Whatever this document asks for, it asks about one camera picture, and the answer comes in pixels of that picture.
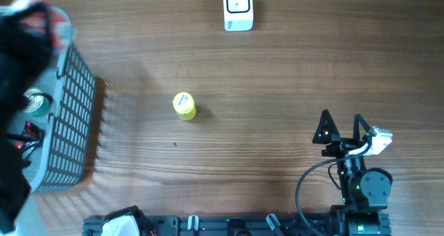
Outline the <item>yellow lidded jar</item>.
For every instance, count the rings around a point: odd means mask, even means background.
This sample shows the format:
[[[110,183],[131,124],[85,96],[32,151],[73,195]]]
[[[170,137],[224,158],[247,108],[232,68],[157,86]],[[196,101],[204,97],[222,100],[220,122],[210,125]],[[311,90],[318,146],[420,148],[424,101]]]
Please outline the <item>yellow lidded jar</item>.
[[[196,115],[194,98],[187,92],[176,94],[173,99],[173,108],[181,120],[190,120]]]

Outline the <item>black red snack packet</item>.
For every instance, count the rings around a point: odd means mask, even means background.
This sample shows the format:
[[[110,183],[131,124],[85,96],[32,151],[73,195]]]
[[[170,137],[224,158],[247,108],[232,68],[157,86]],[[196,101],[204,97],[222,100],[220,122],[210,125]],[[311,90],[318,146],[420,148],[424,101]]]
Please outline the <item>black red snack packet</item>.
[[[20,135],[11,135],[11,139],[16,141],[16,147],[21,150],[22,153],[30,149],[35,149],[43,145],[45,136],[44,129],[27,121],[24,129]]]

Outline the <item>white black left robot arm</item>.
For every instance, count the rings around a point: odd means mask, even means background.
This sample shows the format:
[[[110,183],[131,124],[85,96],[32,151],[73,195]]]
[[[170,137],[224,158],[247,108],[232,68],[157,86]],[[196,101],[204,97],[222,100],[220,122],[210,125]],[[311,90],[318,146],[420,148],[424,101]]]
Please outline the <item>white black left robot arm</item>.
[[[45,235],[31,186],[22,173],[22,152],[8,127],[28,101],[51,61],[73,42],[68,16],[47,0],[13,0],[1,15],[1,234]]]

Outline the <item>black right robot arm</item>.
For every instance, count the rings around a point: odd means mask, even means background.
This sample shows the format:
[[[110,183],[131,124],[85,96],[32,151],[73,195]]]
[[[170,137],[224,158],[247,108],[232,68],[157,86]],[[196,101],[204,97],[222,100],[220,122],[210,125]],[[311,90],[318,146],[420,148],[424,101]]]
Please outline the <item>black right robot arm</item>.
[[[312,142],[324,144],[321,155],[336,165],[343,203],[330,208],[325,222],[316,221],[315,230],[323,235],[390,233],[382,210],[388,207],[393,177],[366,167],[365,158],[381,154],[392,141],[390,130],[369,126],[360,114],[355,115],[352,137],[342,137],[330,112],[322,111]]]

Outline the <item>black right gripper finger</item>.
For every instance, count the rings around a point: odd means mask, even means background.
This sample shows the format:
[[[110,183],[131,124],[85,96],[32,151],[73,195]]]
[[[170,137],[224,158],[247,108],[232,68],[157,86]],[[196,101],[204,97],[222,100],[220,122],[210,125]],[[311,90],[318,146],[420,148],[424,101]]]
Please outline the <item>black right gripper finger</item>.
[[[312,139],[313,144],[330,144],[340,140],[340,133],[328,109],[321,113],[321,118]]]
[[[365,119],[361,116],[361,114],[356,114],[355,118],[354,118],[353,134],[352,134],[352,138],[354,140],[361,139],[360,130],[359,130],[360,126],[365,130],[365,133],[367,133],[370,130],[370,126],[365,121]]]

